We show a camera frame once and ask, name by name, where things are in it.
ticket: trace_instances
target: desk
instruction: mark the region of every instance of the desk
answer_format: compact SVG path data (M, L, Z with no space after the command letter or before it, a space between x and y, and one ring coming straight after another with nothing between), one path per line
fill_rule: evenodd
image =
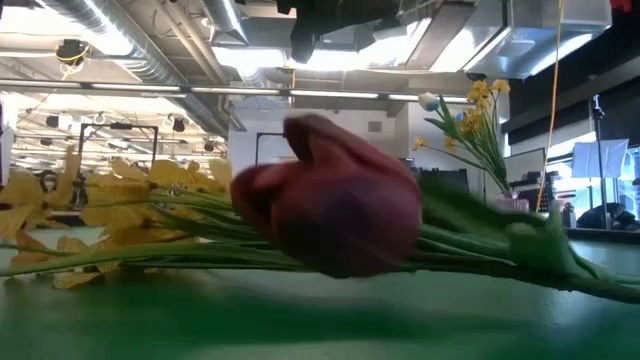
M574 246L640 273L637 246ZM33 280L0 295L8 360L637 359L638 329L640 306L426 272L190 271L67 291Z

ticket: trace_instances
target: ceiling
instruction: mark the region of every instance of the ceiling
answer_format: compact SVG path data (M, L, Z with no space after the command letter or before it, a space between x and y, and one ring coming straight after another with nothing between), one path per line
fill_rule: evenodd
M142 49L136 50L134 47L124 54L116 54L117 51L112 48L118 45L117 36L116 40L111 41L111 38L108 38L109 41L105 43L105 34L96 35L96 29L83 25L87 24L83 19L65 18L52 9L39 5L49 4L59 11L59 8L64 6L67 6L68 10L76 5L86 6L85 3L88 2L99 5L96 8L104 14L108 14L109 9L115 9L111 14L117 15L116 20L106 15L98 17L98 20L121 21L124 24L108 24L110 26L103 26L99 31L108 33L107 35L124 34L122 36L125 37L135 33L131 36L138 41L137 44L141 44ZM492 2L495 1L483 0L481 3ZM446 46L455 42L454 37L461 32L465 21L475 21L476 28L482 25L478 23L480 20L473 18L476 16L474 14L482 15L482 11L474 10L475 1L405 0L403 4L407 8L401 12L403 26L398 28L404 31L405 35L377 42L374 40L372 44L375 46L360 49L363 46L363 37L369 36L373 39L372 35L375 37L380 33L374 32L368 24L340 30L324 36L316 46L314 57L305 65L290 60L288 33L295 22L295 12L289 15L279 14L275 2L254 0L247 1L246 6L234 5L238 23L244 26L245 35L251 40L248 47L233 44L234 40L230 36L233 35L233 31L221 31L218 29L219 23L214 28L209 26L213 21L210 19L211 14L207 15L205 11L203 0L179 0L171 4L163 4L164 1L161 0L75 0L68 3L57 0L7 0L5 3L20 6L5 8L0 21L0 78L47 81L140 83L147 81L146 75L136 72L135 66L131 64L135 65L141 56L156 56L163 58L160 59L161 65L164 66L163 71L172 74L170 78L176 79L180 84L255 84L252 82L255 79L248 78L248 65L259 75L251 75L257 76L255 81L258 86L376 93L418 94L431 91L445 95L464 95L469 80L463 72L431 73L426 65L421 66L416 61L425 58L425 51L447 53ZM446 6L453 6L452 9L455 11L444 11ZM436 14L448 14L448 22L452 23L451 19L457 19L459 25L456 25L458 27L455 29L441 29L437 32L437 41L432 36L429 43L431 45L425 45L424 41L428 38L425 34L430 34L427 29L433 32L432 27L435 25L432 22L435 23L435 20L432 21L432 18L438 19ZM493 23L490 25L488 28L499 28ZM451 34L449 37L442 35L447 31ZM86 60L81 66L63 65L54 55L54 51L64 39L80 39L89 45L85 54ZM479 45L472 44L470 51L477 51L477 46ZM348 51L336 52L337 48ZM273 57L272 63L268 62L269 56ZM155 60L144 59L147 59L144 63L147 66L157 65ZM265 61L273 66L263 67ZM281 65L293 67L295 70L283 71L276 67ZM156 84L172 84L168 80L158 82L161 79L163 77L152 80L155 80ZM16 153L27 159L36 157L47 160L48 162L38 164L44 168L55 166L47 164L58 164L55 160L62 157L64 148L69 144L78 143L80 123L92 123L96 118L100 121L104 118L105 124L158 126L158 156L206 161L226 152L224 138L227 129L245 129L242 118L236 116L234 109L242 109L238 113L243 114L255 111L256 117L263 112L290 107L335 111L378 110L386 111L388 116L394 117L403 106L401 102L378 100L327 97L290 99L237 95L226 97L212 94L188 94L185 97L188 97L190 102L187 102L154 94L74 95L66 94L62 90L50 94L23 92L2 96L11 96L12 103L16 104L20 111L17 124L18 140L14 146ZM194 110L191 106L194 103L194 106L201 108ZM207 114L216 118L217 125L212 126L210 122L213 120L209 119ZM62 122L72 119L69 120L71 125L66 128L47 126L47 118L51 116L65 119ZM185 119L183 132L173 129L172 123L175 119ZM95 170L104 168L105 160L111 156L129 157L132 161L149 159L148 153L152 148L151 141L147 139L152 137L149 130L95 130L93 129L93 136L85 143L83 149L97 164ZM42 138L46 136L53 140L51 145L41 144ZM117 142L118 139L122 140L121 138L132 144L127 150L109 146L108 143ZM213 151L204 150L208 141L209 145L214 145ZM26 160L22 165L24 162L33 163L32 160Z

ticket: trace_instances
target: green surface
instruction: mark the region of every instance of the green surface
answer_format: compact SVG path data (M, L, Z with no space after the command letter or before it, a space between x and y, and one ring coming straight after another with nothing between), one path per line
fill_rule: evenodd
M574 245L640 273L640 245ZM637 359L638 329L640 306L458 274L193 271L0 296L0 359Z

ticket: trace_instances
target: red tulip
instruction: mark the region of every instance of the red tulip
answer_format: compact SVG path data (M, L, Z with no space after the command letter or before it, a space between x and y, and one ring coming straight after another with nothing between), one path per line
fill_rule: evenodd
M335 278L389 272L413 252L422 196L404 165L319 115L285 120L284 137L299 161L250 168L231 184L247 222Z

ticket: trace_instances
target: flower bouquet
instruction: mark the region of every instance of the flower bouquet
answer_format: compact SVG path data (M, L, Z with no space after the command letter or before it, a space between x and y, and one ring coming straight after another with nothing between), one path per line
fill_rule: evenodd
M501 193L511 198L507 168L498 142L500 121L496 106L500 94L507 93L509 90L509 84L505 80L496 80L492 87L489 87L484 80L476 81L467 95L467 101L474 107L454 115L449 111L442 96L436 97L430 93L420 95L419 101L422 108L429 112L435 111L440 116L440 120L428 118L425 120L444 132L444 146L447 151L432 148L421 138L416 138L413 150L427 147L486 171ZM471 153L475 161L457 155L457 148Z
M515 279L640 303L640 279L613 274L570 247L554 209L548 220L508 213L433 181L421 193L408 170L326 118L290 118L284 136L298 161L260 165L231 179L213 161L156 161L148 174L122 161L86 181L82 218L104 228L95 245L62 237L49 249L21 227L51 225L69 203L78 157L44 194L13 173L0 192L1 245L17 250L0 276L53 274L58 288L141 270L259 269L365 278L445 271ZM428 221L421 223L422 214Z

